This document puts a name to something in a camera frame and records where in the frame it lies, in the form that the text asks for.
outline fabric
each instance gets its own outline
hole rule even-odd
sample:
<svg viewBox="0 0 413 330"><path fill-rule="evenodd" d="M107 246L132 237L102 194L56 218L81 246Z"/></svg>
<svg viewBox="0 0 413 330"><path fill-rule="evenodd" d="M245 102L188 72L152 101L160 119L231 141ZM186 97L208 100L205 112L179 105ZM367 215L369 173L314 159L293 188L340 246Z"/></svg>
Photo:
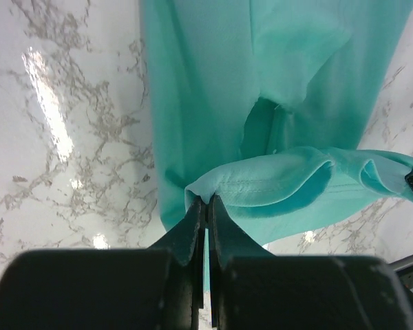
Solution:
<svg viewBox="0 0 413 330"><path fill-rule="evenodd" d="M160 214L218 193L258 243L413 201L413 158L356 151L413 0L145 0Z"/></svg>

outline white marble table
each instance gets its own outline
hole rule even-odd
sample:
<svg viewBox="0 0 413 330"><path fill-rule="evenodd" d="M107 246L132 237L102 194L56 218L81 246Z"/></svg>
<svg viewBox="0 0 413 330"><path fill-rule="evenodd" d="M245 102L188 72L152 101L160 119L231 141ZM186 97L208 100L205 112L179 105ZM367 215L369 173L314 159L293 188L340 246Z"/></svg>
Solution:
<svg viewBox="0 0 413 330"><path fill-rule="evenodd" d="M0 274L24 250L164 234L140 26L138 0L0 0ZM361 148L413 155L413 13ZM413 205L381 200L268 248L394 261L413 253Z"/></svg>

